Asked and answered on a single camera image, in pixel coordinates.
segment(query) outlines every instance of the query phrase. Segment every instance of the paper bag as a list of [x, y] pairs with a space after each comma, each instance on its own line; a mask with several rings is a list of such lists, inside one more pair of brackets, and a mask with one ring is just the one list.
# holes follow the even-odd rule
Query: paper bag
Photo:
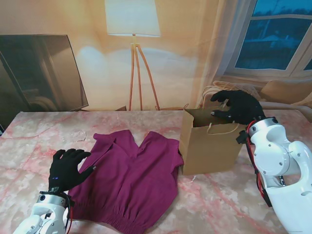
[[179, 143], [183, 175], [222, 172], [234, 166], [242, 147], [236, 138], [246, 126], [211, 116], [216, 109], [221, 108], [183, 111]]

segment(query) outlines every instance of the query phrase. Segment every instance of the window frame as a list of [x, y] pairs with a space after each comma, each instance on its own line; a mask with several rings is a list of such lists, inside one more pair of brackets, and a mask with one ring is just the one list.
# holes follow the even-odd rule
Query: window frame
[[247, 9], [247, 14], [244, 19], [242, 30], [238, 37], [237, 43], [235, 45], [234, 52], [230, 59], [230, 62], [225, 71], [225, 75], [231, 76], [251, 76], [257, 78], [267, 79], [267, 77], [277, 77], [277, 78], [287, 78], [287, 77], [306, 77], [312, 75], [312, 70], [304, 71], [303, 69], [312, 59], [312, 23], [307, 29], [301, 43], [299, 44], [295, 54], [293, 55], [291, 61], [289, 62], [286, 70], [278, 69], [245, 69], [245, 68], [235, 68], [236, 62], [238, 60], [247, 29], [249, 27], [251, 20], [268, 20], [268, 19], [281, 19], [281, 18], [296, 18], [296, 19], [309, 19], [312, 20], [312, 16], [309, 15], [273, 15], [273, 16], [256, 16], [253, 17], [253, 12], [257, 0], [251, 0], [249, 7]]

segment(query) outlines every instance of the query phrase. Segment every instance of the purple shirt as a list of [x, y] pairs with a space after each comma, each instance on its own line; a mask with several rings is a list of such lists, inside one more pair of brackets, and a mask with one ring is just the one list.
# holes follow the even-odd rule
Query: purple shirt
[[80, 172], [95, 171], [69, 191], [74, 219], [108, 223], [124, 234], [152, 227], [177, 195], [178, 141], [149, 132], [140, 146], [129, 130], [94, 134], [96, 143]]

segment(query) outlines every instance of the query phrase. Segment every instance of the marble table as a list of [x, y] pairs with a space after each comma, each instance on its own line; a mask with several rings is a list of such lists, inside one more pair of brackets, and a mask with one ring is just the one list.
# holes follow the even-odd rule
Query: marble table
[[[289, 140], [312, 148], [312, 126], [295, 110], [267, 110]], [[11, 234], [48, 186], [58, 149], [91, 150], [94, 133], [130, 129], [137, 144], [149, 131], [179, 139], [181, 111], [19, 113], [0, 137], [0, 234]], [[231, 171], [179, 176], [179, 195], [147, 233], [285, 234], [255, 184], [245, 147]], [[74, 221], [72, 234], [116, 234], [106, 224]]]

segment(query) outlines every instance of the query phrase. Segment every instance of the lamp shade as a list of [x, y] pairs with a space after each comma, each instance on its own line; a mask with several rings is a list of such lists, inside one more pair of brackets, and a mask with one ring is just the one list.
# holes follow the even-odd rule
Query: lamp shade
[[105, 0], [109, 35], [160, 37], [154, 0]]

